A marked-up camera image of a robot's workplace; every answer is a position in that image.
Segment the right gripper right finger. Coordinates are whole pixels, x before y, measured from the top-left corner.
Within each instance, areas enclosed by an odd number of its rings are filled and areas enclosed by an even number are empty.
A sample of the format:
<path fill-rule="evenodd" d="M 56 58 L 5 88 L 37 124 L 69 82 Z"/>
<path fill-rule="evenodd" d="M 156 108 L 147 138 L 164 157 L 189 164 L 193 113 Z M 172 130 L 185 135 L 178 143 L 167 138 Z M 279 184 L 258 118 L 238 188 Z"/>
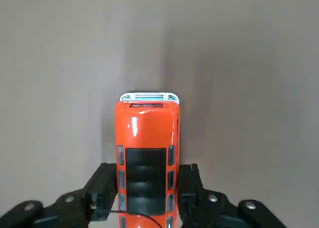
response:
<path fill-rule="evenodd" d="M 285 228 L 262 202 L 232 204 L 221 192 L 203 187 L 198 165 L 179 166 L 177 206 L 183 228 Z"/>

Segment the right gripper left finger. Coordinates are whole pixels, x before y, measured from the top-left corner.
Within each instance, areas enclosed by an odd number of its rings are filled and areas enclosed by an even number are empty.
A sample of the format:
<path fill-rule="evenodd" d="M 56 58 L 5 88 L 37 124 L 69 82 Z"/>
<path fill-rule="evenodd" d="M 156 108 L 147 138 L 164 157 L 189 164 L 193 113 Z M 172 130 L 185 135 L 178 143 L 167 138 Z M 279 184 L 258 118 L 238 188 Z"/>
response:
<path fill-rule="evenodd" d="M 44 207 L 36 200 L 21 202 L 0 218 L 2 228 L 87 228 L 108 218 L 117 194 L 116 165 L 101 163 L 86 185 L 61 195 Z"/>

